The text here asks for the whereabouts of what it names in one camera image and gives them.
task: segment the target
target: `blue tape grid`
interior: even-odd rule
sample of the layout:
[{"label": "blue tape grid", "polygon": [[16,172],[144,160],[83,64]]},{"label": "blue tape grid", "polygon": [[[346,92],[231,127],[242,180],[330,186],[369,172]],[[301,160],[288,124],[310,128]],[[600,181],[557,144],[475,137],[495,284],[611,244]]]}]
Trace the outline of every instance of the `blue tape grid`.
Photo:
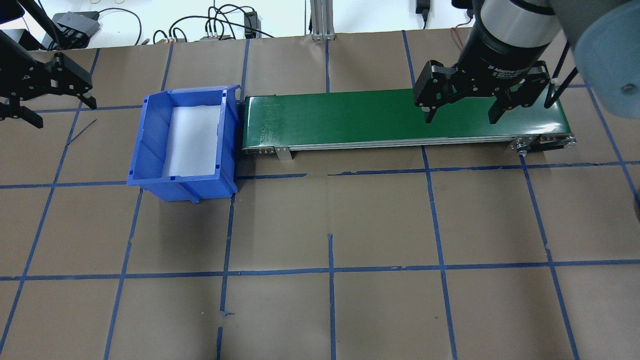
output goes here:
[{"label": "blue tape grid", "polygon": [[[575,260],[554,261],[554,266],[607,266],[607,265],[640,265],[640,259],[608,259],[608,260]],[[481,269],[512,269],[512,268],[545,268],[549,263],[484,263],[484,264],[449,264],[446,270],[481,270]],[[348,266],[334,268],[299,268],[283,270],[231,270],[208,272],[166,272],[166,273],[128,273],[125,279],[171,279],[178,277],[239,277],[239,276],[272,276],[296,274],[330,274],[341,272],[402,272],[402,271],[441,271],[440,265],[408,265],[408,266]],[[28,275],[25,281],[57,281],[57,280],[104,280],[119,279],[121,274],[83,274],[83,275]],[[20,281],[21,276],[0,276],[0,281]]]},{"label": "blue tape grid", "polygon": [[325,74],[325,89],[324,92],[329,94],[331,92],[331,81],[329,79],[329,39],[324,41],[324,74]]},{"label": "blue tape grid", "polygon": [[111,312],[111,322],[109,323],[109,332],[107,333],[107,342],[104,346],[103,360],[109,359],[109,352],[111,351],[111,340],[113,339],[113,331],[116,327],[116,319],[118,317],[118,308],[120,307],[120,297],[122,296],[122,288],[124,286],[125,275],[127,273],[127,265],[129,264],[129,254],[131,253],[131,239],[136,230],[136,223],[138,221],[138,213],[140,212],[140,203],[142,202],[142,192],[140,189],[138,193],[138,200],[136,201],[136,208],[133,211],[133,220],[131,221],[131,230],[129,231],[129,239],[127,240],[127,248],[124,252],[124,260],[122,261],[122,270],[120,271],[120,277],[118,281],[118,290],[116,291],[116,300],[113,303],[113,311]]},{"label": "blue tape grid", "polygon": [[556,266],[554,264],[554,259],[551,255],[551,249],[548,247],[547,242],[547,234],[545,232],[545,226],[542,224],[542,216],[540,215],[540,209],[538,207],[538,201],[536,200],[536,194],[533,190],[533,185],[531,184],[531,178],[529,177],[529,170],[527,169],[527,164],[524,160],[524,157],[520,157],[520,162],[522,164],[522,172],[524,173],[525,180],[527,181],[527,187],[529,189],[529,196],[531,198],[531,204],[533,205],[533,210],[536,214],[536,220],[538,222],[538,229],[540,230],[540,237],[542,238],[542,243],[545,248],[545,253],[547,255],[547,263],[549,269],[551,270],[551,278],[554,282],[554,288],[556,289],[556,295],[558,297],[558,303],[560,304],[560,312],[562,313],[562,318],[564,321],[564,327],[566,329],[567,336],[569,338],[569,344],[571,346],[571,351],[573,353],[573,358],[575,360],[580,359],[580,355],[578,354],[578,348],[575,344],[575,339],[573,337],[573,331],[571,328],[571,322],[569,321],[569,316],[566,312],[566,306],[564,305],[564,297],[562,295],[562,290],[560,289],[560,282],[558,281],[558,276],[556,273]]},{"label": "blue tape grid", "polygon": [[[95,65],[98,62],[98,55],[100,54],[100,49],[95,51],[95,56],[93,58],[93,63],[91,65],[90,74],[93,75],[93,71],[95,70]],[[49,196],[47,197],[47,202],[45,203],[44,210],[42,211],[42,216],[40,217],[40,223],[38,224],[38,230],[36,231],[35,237],[33,239],[33,243],[31,244],[31,249],[29,250],[29,256],[27,257],[26,264],[24,265],[24,270],[22,271],[22,276],[20,277],[20,283],[18,284],[18,289],[15,293],[15,297],[13,298],[13,304],[11,306],[11,310],[9,312],[9,316],[7,318],[6,324],[4,326],[4,331],[2,334],[2,338],[0,338],[0,354],[4,349],[4,344],[6,343],[6,337],[9,334],[9,329],[11,328],[11,322],[13,321],[13,316],[15,315],[15,311],[18,307],[18,301],[20,300],[20,294],[22,293],[22,287],[24,286],[24,282],[26,281],[27,273],[29,272],[29,267],[31,266],[31,260],[33,260],[33,255],[35,254],[36,246],[38,245],[38,240],[40,239],[40,233],[42,232],[42,226],[44,225],[45,219],[47,218],[47,212],[49,210],[49,206],[51,205],[51,199],[53,198],[53,193],[56,189],[56,184],[58,183],[58,178],[60,177],[60,172],[62,171],[62,164],[65,162],[65,157],[67,156],[67,151],[69,148],[69,142],[71,141],[74,129],[76,128],[76,124],[78,121],[78,116],[80,116],[80,109],[82,108],[82,102],[78,103],[76,109],[76,115],[74,116],[74,121],[71,124],[71,128],[69,129],[69,134],[67,135],[67,141],[65,142],[65,147],[62,150],[62,155],[60,156],[60,162],[58,163],[58,169],[56,170],[56,176],[53,179],[53,183],[51,184],[51,189],[49,190]]]},{"label": "blue tape grid", "polygon": [[[413,73],[413,63],[411,61],[411,51],[409,50],[409,41],[406,38],[406,32],[402,31],[402,37],[404,42],[404,50],[406,52],[406,61],[409,68],[409,74],[411,75],[411,85],[415,86],[415,74]],[[431,208],[431,219],[433,221],[433,231],[436,238],[436,248],[438,250],[438,266],[440,267],[440,282],[442,283],[442,296],[444,298],[444,309],[447,317],[447,328],[449,330],[449,344],[451,346],[451,357],[453,360],[458,360],[458,350],[456,347],[456,336],[453,330],[453,319],[451,315],[451,303],[449,302],[449,287],[447,286],[447,265],[444,261],[444,254],[442,252],[442,242],[440,240],[440,227],[438,226],[438,212],[436,210],[436,202],[433,196],[433,183],[431,181],[431,169],[429,167],[429,160],[427,158],[427,152],[424,150],[424,146],[421,147],[422,161],[424,163],[424,173],[427,177],[427,190],[429,193],[429,206]]]},{"label": "blue tape grid", "polygon": [[[405,51],[407,55],[407,63],[410,70],[410,77],[412,80],[412,85],[415,84],[415,77],[413,74],[413,66],[412,60],[409,50],[409,45],[406,37],[406,32],[402,31],[403,34],[403,42],[405,46]],[[173,45],[170,46],[169,55],[167,59],[167,64],[163,77],[162,89],[166,86],[166,78],[168,75],[168,70],[170,67],[170,61],[173,52]],[[246,42],[245,50],[244,50],[244,64],[243,64],[243,80],[242,80],[242,96],[244,95],[244,86],[246,83],[246,67],[248,61],[248,53],[249,53],[249,40]],[[93,61],[91,73],[93,73],[95,69],[95,65],[98,60],[99,49],[96,51],[96,55]],[[326,91],[330,91],[330,79],[329,79],[329,43],[328,41],[325,43],[325,72],[326,72]],[[593,101],[594,107],[598,112],[598,116],[602,122],[602,125],[605,128],[607,136],[611,142],[611,145],[618,157],[618,161],[613,161],[609,163],[574,163],[574,164],[542,164],[542,165],[528,165],[524,160],[521,160],[520,165],[503,165],[503,166],[486,166],[486,167],[448,167],[448,168],[430,168],[428,164],[428,159],[426,156],[426,152],[424,147],[422,147],[422,154],[425,167],[421,169],[401,169],[401,170],[373,170],[373,171],[359,171],[359,172],[343,172],[340,174],[329,174],[329,176],[353,176],[353,175],[371,175],[371,174],[402,174],[402,173],[421,173],[424,172],[427,176],[427,186],[429,190],[429,203],[431,206],[432,212],[432,220],[434,223],[434,231],[436,234],[436,246],[438,247],[438,264],[437,265],[413,265],[413,266],[369,266],[369,267],[342,267],[335,268],[333,266],[333,236],[331,234],[328,235],[329,240],[329,267],[328,268],[302,268],[302,269],[287,269],[287,270],[251,270],[251,271],[229,271],[228,270],[228,262],[230,257],[230,246],[231,246],[231,232],[232,232],[232,222],[233,222],[233,212],[234,212],[234,199],[232,198],[232,202],[230,205],[230,216],[229,216],[229,224],[228,224],[228,234],[227,234],[227,247],[225,250],[225,266],[224,271],[222,272],[185,272],[185,273],[160,273],[160,274],[127,274],[126,268],[128,263],[129,254],[131,251],[131,238],[134,234],[136,220],[138,216],[138,211],[140,209],[141,203],[141,194],[138,195],[138,201],[136,203],[136,209],[134,211],[134,217],[132,220],[131,233],[129,241],[127,242],[127,249],[125,251],[125,256],[122,265],[122,271],[120,274],[83,274],[83,275],[27,275],[29,266],[31,264],[31,260],[33,259],[33,254],[35,253],[36,245],[38,242],[38,238],[40,236],[40,232],[42,230],[42,226],[45,222],[47,210],[51,203],[52,195],[56,187],[68,187],[68,186],[109,186],[109,185],[122,185],[125,184],[125,181],[103,181],[103,182],[86,182],[86,183],[58,183],[58,177],[61,172],[61,167],[64,162],[67,147],[63,150],[63,154],[60,159],[60,163],[58,165],[58,170],[56,172],[56,177],[54,178],[53,183],[51,184],[16,184],[16,185],[1,185],[0,189],[5,188],[50,188],[49,197],[47,198],[47,202],[45,205],[45,209],[43,211],[42,217],[40,219],[40,223],[38,225],[38,231],[36,232],[36,236],[34,242],[31,247],[31,251],[29,253],[29,257],[27,263],[25,265],[25,269],[21,276],[9,277],[9,276],[0,276],[0,281],[19,281],[18,290],[16,292],[16,296],[14,298],[12,308],[7,319],[7,323],[4,328],[3,337],[0,340],[0,353],[4,347],[6,337],[8,331],[10,329],[10,325],[15,314],[15,310],[18,305],[19,297],[22,291],[22,287],[26,281],[57,281],[57,280],[81,280],[81,279],[118,279],[118,290],[116,293],[116,300],[114,303],[113,314],[111,318],[111,324],[109,327],[109,333],[107,338],[107,343],[105,346],[104,359],[107,359],[109,356],[110,344],[113,337],[113,330],[116,324],[118,305],[120,301],[120,296],[122,294],[122,287],[124,285],[124,281],[126,279],[155,279],[155,278],[173,278],[173,277],[222,277],[223,278],[223,288],[221,291],[221,303],[220,310],[224,311],[225,303],[226,303],[226,290],[227,290],[227,280],[229,276],[264,276],[264,275],[288,275],[288,274],[318,274],[318,273],[327,273],[330,275],[330,318],[331,318],[331,353],[332,360],[336,358],[336,343],[335,343],[335,288],[333,285],[333,277],[335,273],[338,272],[388,272],[388,271],[440,271],[442,276],[442,286],[443,286],[443,295],[445,302],[445,310],[447,312],[447,324],[449,328],[449,337],[452,348],[452,357],[453,359],[457,359],[457,351],[455,345],[455,337],[454,330],[452,324],[452,314],[451,307],[449,305],[449,295],[447,291],[447,283],[446,283],[446,270],[470,270],[470,269],[504,269],[504,268],[535,268],[535,267],[549,267],[552,273],[552,278],[554,281],[554,286],[556,289],[556,293],[558,296],[558,300],[561,307],[561,312],[563,316],[563,320],[566,326],[566,330],[568,333],[568,337],[570,340],[570,345],[572,348],[573,356],[575,359],[579,359],[579,353],[577,351],[577,347],[575,345],[575,340],[573,338],[573,333],[570,325],[570,321],[568,319],[568,315],[566,312],[566,308],[564,306],[564,300],[562,298],[562,293],[559,285],[559,281],[557,280],[556,268],[562,266],[602,266],[602,265],[640,265],[640,259],[610,259],[610,260],[592,260],[592,261],[554,261],[550,250],[547,248],[547,238],[544,230],[544,226],[542,223],[542,219],[540,216],[540,211],[538,209],[538,204],[535,199],[534,189],[531,184],[531,179],[529,177],[528,170],[531,168],[564,168],[564,167],[597,167],[597,166],[620,166],[624,173],[629,186],[634,194],[634,197],[638,204],[640,205],[640,199],[638,198],[637,190],[635,185],[630,177],[630,174],[627,170],[627,166],[629,165],[640,165],[640,161],[624,161],[622,155],[614,141],[614,138],[609,130],[609,126],[606,123],[606,120],[602,114],[602,111],[595,100],[593,95],[593,91],[591,90],[588,84],[585,85],[570,85],[569,88],[586,88],[589,92],[589,96]],[[139,105],[134,106],[111,106],[98,108],[97,110],[122,110],[122,109],[135,109],[140,108]],[[72,128],[67,138],[67,142],[70,141],[71,136],[73,135],[75,126],[77,124],[77,118],[81,111],[88,111],[87,108],[82,108],[81,104],[76,109],[60,109],[60,110],[41,110],[37,111],[38,113],[54,113],[54,112],[76,112],[74,117],[74,122],[72,124]],[[538,225],[540,228],[541,238],[543,240],[543,244],[545,246],[545,251],[547,252],[547,262],[537,262],[537,263],[488,263],[488,264],[457,264],[457,265],[446,265],[444,261],[444,255],[442,254],[442,243],[440,241],[440,234],[438,228],[438,220],[437,220],[437,212],[435,201],[433,197],[433,187],[431,184],[431,173],[432,172],[451,172],[451,171],[462,171],[462,170],[512,170],[512,169],[522,169],[525,180],[527,181],[527,186],[529,188],[529,195],[532,200],[532,205],[534,207],[534,211],[536,214],[536,219],[538,221]],[[239,176],[236,177],[237,180],[259,180],[259,179],[279,179],[279,178],[292,178],[292,177],[304,177],[306,174],[277,174],[277,175],[262,175],[262,176]],[[221,341],[223,336],[223,328],[220,327],[218,329],[218,337],[216,344],[216,357],[217,359],[221,356]]]},{"label": "blue tape grid", "polygon": [[331,360],[336,360],[335,348],[335,285],[333,278],[335,269],[333,267],[333,234],[329,234],[329,319],[330,319],[330,339],[331,339]]}]

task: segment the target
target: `black cable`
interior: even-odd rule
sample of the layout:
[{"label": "black cable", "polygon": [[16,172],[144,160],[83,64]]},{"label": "black cable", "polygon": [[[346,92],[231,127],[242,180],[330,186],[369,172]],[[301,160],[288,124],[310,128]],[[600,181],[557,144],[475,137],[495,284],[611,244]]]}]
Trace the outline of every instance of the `black cable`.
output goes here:
[{"label": "black cable", "polygon": [[[560,75],[560,71],[562,70],[562,66],[564,65],[564,60],[566,59],[566,55],[569,53],[570,47],[571,45],[569,44],[569,41],[567,41],[566,44],[564,45],[564,49],[562,50],[562,54],[560,55],[560,59],[558,59],[558,64],[556,65],[556,69],[554,70],[554,75],[551,77],[552,79],[557,79],[557,77]],[[549,88],[547,89],[547,96],[545,98],[546,109],[549,109],[553,104],[556,103],[558,98],[560,98],[560,95],[562,95],[566,87],[569,86],[569,83],[571,82],[571,80],[575,78],[577,74],[578,74],[578,69],[574,67],[573,70],[566,77],[566,79],[558,87],[555,94],[553,93],[555,84],[553,83],[549,84]]]},{"label": "black cable", "polygon": [[[178,20],[176,20],[176,21],[175,21],[175,22],[174,22],[174,23],[169,27],[169,30],[172,30],[172,29],[173,29],[173,27],[174,27],[174,26],[176,26],[176,24],[178,24],[178,22],[180,22],[180,21],[182,21],[182,20],[186,20],[186,19],[210,19],[210,17],[208,17],[208,16],[203,16],[203,15],[190,15],[190,16],[181,17],[181,18],[179,18]],[[248,27],[248,26],[244,26],[244,25],[236,24],[235,22],[225,21],[225,20],[221,20],[221,19],[218,19],[218,21],[225,22],[225,23],[227,23],[227,24],[229,24],[229,25],[239,26],[240,28],[245,28],[245,29],[253,30],[253,31],[257,32],[257,33],[260,33],[260,34],[266,35],[266,36],[268,36],[268,37],[270,37],[270,38],[273,38],[273,37],[274,37],[273,35],[269,35],[269,34],[265,33],[264,31],[261,31],[261,30],[258,30],[258,29],[254,29],[254,28],[250,28],[250,27]]]},{"label": "black cable", "polygon": [[251,18],[246,13],[246,11],[244,11],[244,9],[243,9],[244,7],[250,7],[250,6],[236,6],[236,5],[233,5],[233,4],[224,4],[223,6],[220,7],[220,11],[222,11],[222,9],[224,7],[226,7],[226,6],[231,6],[231,7],[235,8],[235,10],[231,10],[231,11],[226,12],[226,13],[223,12],[223,14],[232,13],[232,12],[234,12],[236,10],[240,10],[242,12],[242,14],[244,14],[244,17],[246,17],[247,21],[249,22],[249,27],[251,27],[251,28],[253,27],[253,24],[251,23]]},{"label": "black cable", "polygon": [[[38,0],[38,5],[40,5],[40,8],[45,13],[45,15],[47,15],[47,10],[44,10],[44,6],[42,6],[42,3],[40,2],[40,0]],[[54,44],[56,44],[58,46],[58,49],[61,49],[61,47],[60,47],[60,38],[58,38],[58,33],[56,31],[52,31],[52,32],[53,32],[54,38],[52,38],[51,42],[49,42],[49,46],[47,46],[47,48],[46,48],[47,51],[53,50],[54,49],[54,46],[53,46]]]},{"label": "black cable", "polygon": [[31,30],[29,29],[29,24],[27,24],[27,20],[24,20],[24,16],[22,17],[22,21],[24,21],[24,25],[27,27],[27,31],[29,32],[29,34],[31,33]]},{"label": "black cable", "polygon": [[[207,15],[208,15],[209,17],[211,17],[211,9],[216,10],[216,14],[214,15],[213,19],[218,19],[218,14],[222,14],[222,16],[225,18],[225,20],[226,20],[227,22],[229,22],[229,18],[227,17],[227,15],[226,15],[225,13],[223,13],[223,12],[222,12],[222,10],[220,10],[220,8],[217,8],[217,7],[215,7],[215,6],[210,6],[210,7],[209,7],[209,9],[207,10]],[[233,38],[236,38],[236,33],[235,33],[234,29],[233,29],[231,26],[229,26],[229,29],[231,29],[231,36],[232,36]],[[218,32],[218,29],[216,29],[216,21],[215,21],[215,20],[214,20],[214,22],[213,22],[213,30],[214,30],[215,32]]]},{"label": "black cable", "polygon": [[[214,34],[214,30],[211,29],[211,21],[212,20],[213,20],[213,26],[216,25],[216,21],[220,21],[216,17],[210,17],[209,20],[207,20],[207,22],[204,24],[204,31],[207,32],[207,34],[211,34],[211,37],[213,37],[213,34]],[[220,21],[220,26],[222,26],[222,31],[220,32],[220,36],[218,38],[222,39],[222,37],[225,36],[225,23]]]},{"label": "black cable", "polygon": [[[233,7],[234,9],[233,9],[233,10],[231,10],[231,11],[228,11],[228,12],[226,12],[226,13],[225,13],[225,12],[222,12],[222,9],[223,9],[223,8],[225,8],[225,7],[227,7],[227,6],[229,6],[229,7]],[[223,6],[219,7],[219,9],[220,9],[220,12],[221,12],[223,15],[224,15],[224,14],[228,14],[228,13],[232,13],[232,12],[234,12],[234,11],[236,11],[236,10],[240,10],[240,11],[242,12],[242,14],[243,14],[243,19],[246,19],[246,20],[249,22],[249,27],[250,27],[250,28],[253,28],[253,24],[252,24],[252,22],[251,22],[251,18],[250,18],[250,17],[249,17],[249,15],[246,13],[246,11],[243,9],[243,7],[245,7],[245,6],[236,6],[236,5],[233,5],[233,4],[224,4]]]},{"label": "black cable", "polygon": [[189,40],[187,40],[187,34],[185,34],[184,31],[178,28],[177,26],[173,28],[173,37],[175,38],[176,42],[178,41],[178,36],[175,34],[176,30],[180,30],[180,32],[182,33],[182,36],[184,36],[184,42],[189,42]]},{"label": "black cable", "polygon": [[156,32],[154,33],[154,36],[153,36],[154,44],[156,43],[156,35],[158,35],[159,33],[160,33],[160,34],[162,34],[162,35],[164,36],[164,38],[165,38],[165,39],[169,39],[169,37],[168,37],[168,36],[166,36],[166,33],[165,33],[164,31],[162,31],[162,30],[156,30]]},{"label": "black cable", "polygon": [[558,101],[558,99],[560,99],[560,95],[562,95],[562,93],[566,90],[566,88],[569,87],[571,80],[573,80],[577,74],[578,74],[578,69],[574,67],[573,70],[571,70],[571,72],[569,73],[569,75],[567,75],[566,79],[564,79],[562,84],[560,84],[560,86],[556,90],[556,93],[553,96],[549,96],[549,94],[551,94],[551,89],[554,86],[553,84],[550,84],[549,90],[547,91],[547,98],[545,99],[545,109],[549,109],[551,106],[553,106],[553,104],[556,103],[556,101]]},{"label": "black cable", "polygon": [[131,10],[127,10],[127,9],[123,9],[123,8],[106,8],[106,9],[100,10],[98,13],[102,13],[102,12],[105,12],[107,10],[121,10],[123,12],[131,13],[136,17],[136,19],[138,20],[138,25],[140,25],[140,30],[138,31],[138,39],[136,39],[136,43],[134,45],[138,45],[138,42],[140,42],[140,38],[142,37],[142,21],[140,21],[140,17],[138,16],[138,14],[132,12]]}]

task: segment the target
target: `red wire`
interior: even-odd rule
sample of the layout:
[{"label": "red wire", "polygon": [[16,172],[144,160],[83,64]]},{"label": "red wire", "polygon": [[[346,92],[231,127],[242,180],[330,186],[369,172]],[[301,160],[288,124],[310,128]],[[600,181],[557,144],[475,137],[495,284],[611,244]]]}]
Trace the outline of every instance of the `red wire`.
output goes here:
[{"label": "red wire", "polygon": [[469,21],[467,22],[463,22],[461,24],[456,25],[455,28],[451,28],[451,32],[454,33],[456,35],[456,38],[458,38],[458,42],[460,43],[460,50],[462,50],[462,48],[465,46],[464,44],[462,44],[462,39],[460,38],[460,34],[458,33],[458,27],[462,26],[462,25],[467,25],[468,23],[471,22],[471,18],[469,18]]}]

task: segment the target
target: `power adapter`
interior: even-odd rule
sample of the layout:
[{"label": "power adapter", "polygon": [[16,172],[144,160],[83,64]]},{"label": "power adapter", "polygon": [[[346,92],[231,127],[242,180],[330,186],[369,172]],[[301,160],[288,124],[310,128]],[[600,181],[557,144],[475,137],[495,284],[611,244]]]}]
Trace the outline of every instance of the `power adapter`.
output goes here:
[{"label": "power adapter", "polygon": [[247,12],[244,17],[244,25],[247,28],[244,29],[244,38],[260,38],[260,33],[255,32],[253,29],[261,30],[260,19],[258,19],[257,12]]},{"label": "power adapter", "polygon": [[431,10],[431,0],[415,0],[415,13],[422,15],[424,25],[427,24],[427,18],[429,17],[429,11]]}]

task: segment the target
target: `white wall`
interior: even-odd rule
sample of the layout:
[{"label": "white wall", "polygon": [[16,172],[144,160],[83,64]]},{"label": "white wall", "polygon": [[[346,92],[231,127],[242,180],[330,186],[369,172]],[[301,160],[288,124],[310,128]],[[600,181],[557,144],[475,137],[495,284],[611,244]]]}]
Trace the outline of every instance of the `white wall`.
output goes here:
[{"label": "white wall", "polygon": [[[211,0],[41,0],[52,17],[59,12],[98,11],[104,8],[121,7],[137,13],[142,20],[142,38],[151,38],[157,29],[167,31],[177,19],[187,15],[206,15]],[[217,0],[221,6],[228,0]],[[236,5],[253,6],[262,21],[262,30],[275,37],[300,36],[307,33],[310,16],[308,0],[242,0]],[[244,24],[241,13],[227,15],[229,21]],[[337,33],[359,33],[421,29],[423,22],[415,14],[415,0],[334,0],[334,27]],[[44,30],[29,16],[24,17],[33,36],[41,40]],[[427,28],[450,28],[467,21],[465,11],[453,8],[450,0],[432,0]],[[106,12],[100,16],[100,31],[92,37],[89,47],[111,47],[132,45],[138,36],[138,21],[130,13]],[[205,36],[205,19],[188,19],[179,24],[187,33],[189,41]],[[24,29],[22,19],[0,25],[0,29]],[[243,29],[235,28],[236,35],[243,37]]]}]

